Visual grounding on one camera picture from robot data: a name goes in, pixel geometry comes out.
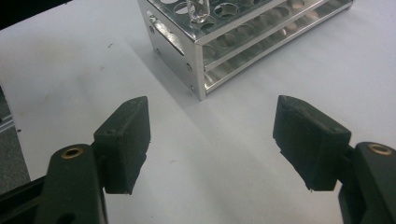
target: brass insert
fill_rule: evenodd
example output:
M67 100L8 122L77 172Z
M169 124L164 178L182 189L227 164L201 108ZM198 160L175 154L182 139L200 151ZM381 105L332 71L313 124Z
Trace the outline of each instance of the brass insert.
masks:
M379 144L370 144L368 148L379 155L390 156L392 154L392 149Z
M80 147L71 147L67 149L64 153L62 153L62 158L64 159L73 159L82 154L84 150Z

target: white tabletop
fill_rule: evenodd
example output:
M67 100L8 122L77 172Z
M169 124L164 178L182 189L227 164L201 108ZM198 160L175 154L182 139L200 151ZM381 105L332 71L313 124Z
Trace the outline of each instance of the white tabletop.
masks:
M396 147L396 2L360 0L198 101L153 53L135 0L76 0L0 32L0 82L32 179L90 144L124 101L149 100L151 144L110 223L342 223L338 191L310 192L272 138L279 94Z

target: white table surface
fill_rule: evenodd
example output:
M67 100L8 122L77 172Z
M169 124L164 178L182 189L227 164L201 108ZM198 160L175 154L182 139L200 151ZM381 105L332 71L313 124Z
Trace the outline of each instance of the white table surface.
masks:
M149 100L151 144L110 223L342 223L272 138L279 94L396 147L396 2L359 0L200 102L153 53L135 0L76 0L0 32L0 84L32 179L56 150L90 144L124 101Z

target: metal test tube rack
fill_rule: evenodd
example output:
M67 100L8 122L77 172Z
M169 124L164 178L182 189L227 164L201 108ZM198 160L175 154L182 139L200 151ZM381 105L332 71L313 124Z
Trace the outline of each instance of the metal test tube rack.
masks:
M210 0L205 15L207 1L138 0L154 50L200 100L355 0Z

